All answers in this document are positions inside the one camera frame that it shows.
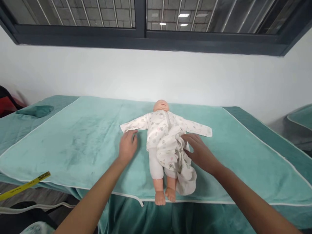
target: hand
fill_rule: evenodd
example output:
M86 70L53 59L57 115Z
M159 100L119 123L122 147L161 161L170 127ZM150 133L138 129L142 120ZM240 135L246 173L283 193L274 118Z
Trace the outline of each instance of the hand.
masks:
M186 154L196 163L201 169L205 170L211 175L222 167L222 164L216 159L213 153L203 143L201 138L196 134L184 134L181 136L183 140L187 141L194 149L194 153L184 150Z
M135 133L137 133L137 130L131 130L125 132L121 137L118 158L123 163L128 164L137 150L137 135L134 135Z

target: baby clothing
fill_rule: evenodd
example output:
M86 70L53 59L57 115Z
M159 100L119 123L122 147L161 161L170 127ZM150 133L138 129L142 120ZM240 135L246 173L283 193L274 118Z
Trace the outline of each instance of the baby clothing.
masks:
M183 150L189 150L189 145L181 135L189 132L212 137L210 127L164 110L145 114L120 127L123 132L147 129L146 149L149 151L149 167L153 179L162 179L164 167L167 176L177 178L176 190L179 194L189 195L194 192L196 172L191 167L191 159Z

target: sleeve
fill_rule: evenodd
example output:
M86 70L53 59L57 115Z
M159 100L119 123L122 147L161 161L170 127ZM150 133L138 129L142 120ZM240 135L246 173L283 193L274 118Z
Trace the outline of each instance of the sleeve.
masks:
M135 129L141 130L148 129L148 114L136 118L128 123L122 124L120 125L120 128L123 131L123 133Z
M186 131L189 133L195 133L206 137L212 137L212 129L208 126L186 119L183 120L183 124L186 126Z

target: doll face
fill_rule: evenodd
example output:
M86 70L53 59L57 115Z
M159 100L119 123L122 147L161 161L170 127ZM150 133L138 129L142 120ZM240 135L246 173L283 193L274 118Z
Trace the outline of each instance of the doll face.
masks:
M164 110L169 111L169 105L165 100L158 100L155 105L153 111Z

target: baby doll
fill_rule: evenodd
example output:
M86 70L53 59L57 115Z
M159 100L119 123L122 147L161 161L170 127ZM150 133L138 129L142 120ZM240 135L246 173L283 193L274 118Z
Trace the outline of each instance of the baby doll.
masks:
M211 137L210 127L169 112L169 105L164 100L155 103L153 112L120 127L123 132L147 129L146 149L149 152L150 174L156 191L156 205L165 205L163 167L167 175L165 195L171 202L176 199L176 190L181 195L189 195L195 191L196 171L191 167L191 159L183 150L189 150L189 145L181 135L189 132Z

